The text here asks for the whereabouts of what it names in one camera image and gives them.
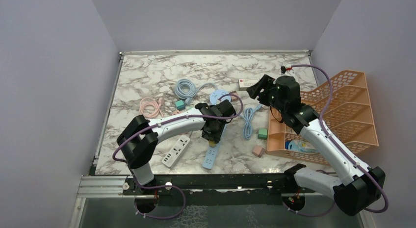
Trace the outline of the pink charger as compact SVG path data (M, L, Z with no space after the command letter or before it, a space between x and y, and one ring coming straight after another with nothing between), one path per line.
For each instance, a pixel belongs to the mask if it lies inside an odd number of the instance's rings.
M262 157L264 152L265 152L265 149L259 145L255 145L252 149L252 154L255 155L256 157Z
M231 95L231 101L237 101L239 98L237 91L230 92L230 95Z

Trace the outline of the green charger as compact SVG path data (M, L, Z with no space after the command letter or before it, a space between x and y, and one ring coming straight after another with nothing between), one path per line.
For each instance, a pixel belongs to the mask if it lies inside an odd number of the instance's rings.
M266 128L258 129L258 139L266 140L268 138L268 130Z

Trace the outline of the pink charger front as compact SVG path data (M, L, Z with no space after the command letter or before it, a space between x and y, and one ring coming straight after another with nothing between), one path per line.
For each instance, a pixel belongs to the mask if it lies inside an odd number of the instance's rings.
M256 157L262 157L264 152L265 152L265 149L259 145L255 145L252 149L252 154L255 155Z

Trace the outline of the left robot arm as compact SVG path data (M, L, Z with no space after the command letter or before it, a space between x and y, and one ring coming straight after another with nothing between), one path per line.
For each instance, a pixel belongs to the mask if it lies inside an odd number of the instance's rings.
M154 174L150 160L156 146L172 137L191 131L201 131L209 142L219 143L226 124L237 117L229 100L216 105L198 103L185 112L161 119L146 119L143 115L134 117L117 138L128 168L136 178L135 187L142 194L154 189Z

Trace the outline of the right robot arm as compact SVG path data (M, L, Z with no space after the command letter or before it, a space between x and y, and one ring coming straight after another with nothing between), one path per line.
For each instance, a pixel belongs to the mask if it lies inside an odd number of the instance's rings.
M301 101L300 85L291 76L274 79L264 75L246 89L252 99L277 110L283 123L292 128L327 160L337 177L313 171L306 166L287 170L283 186L289 192L309 188L331 198L349 216L368 210L375 201L384 199L379 210L385 212L389 200L383 190L386 174L380 167L371 168L355 156L329 130L321 114Z

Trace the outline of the blue long power strip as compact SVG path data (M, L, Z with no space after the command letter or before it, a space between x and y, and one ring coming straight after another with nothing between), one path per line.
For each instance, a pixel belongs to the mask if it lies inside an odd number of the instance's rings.
M202 167L204 169L211 170L213 168L220 146L223 142L226 129L227 129L227 126L224 126L224 130L221 134L221 139L218 142L218 144L216 144L214 147L211 147L211 146L208 147L205 158L202 163Z

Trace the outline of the blue round power strip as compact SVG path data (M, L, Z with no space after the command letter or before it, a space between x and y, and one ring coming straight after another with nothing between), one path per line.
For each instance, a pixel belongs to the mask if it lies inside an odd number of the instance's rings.
M228 91L226 91L226 90L222 90L222 89L218 89L218 90L213 91L213 92L209 95L209 101L210 101L210 104L211 104L211 105L216 105L216 104L217 104L217 102L218 102L218 100L219 100L222 96L224 96L224 95L226 95L226 94L228 94L228 93L229 93Z

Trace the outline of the white red small box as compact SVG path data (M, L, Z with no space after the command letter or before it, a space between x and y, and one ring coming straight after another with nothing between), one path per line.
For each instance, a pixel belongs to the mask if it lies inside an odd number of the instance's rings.
M238 80L238 90L245 91L247 88L259 82L259 78L241 78Z

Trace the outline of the white power strip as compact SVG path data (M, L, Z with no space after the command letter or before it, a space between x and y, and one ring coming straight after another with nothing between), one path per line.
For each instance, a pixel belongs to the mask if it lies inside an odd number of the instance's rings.
M187 149L189 143L190 138L186 135L182 135L165 155L162 160L162 164L168 168L173 168L179 161L182 153Z

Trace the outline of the orange plastic file rack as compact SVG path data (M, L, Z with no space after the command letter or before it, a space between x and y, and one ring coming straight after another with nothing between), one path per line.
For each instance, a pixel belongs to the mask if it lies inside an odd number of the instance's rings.
M344 70L331 78L333 97L324 113L330 131L355 155L368 152L379 145L371 109L366 77L363 72ZM294 130L279 123L280 113L273 109L269 115L266 153L268 155L326 165L320 153L293 152L285 142L302 140Z

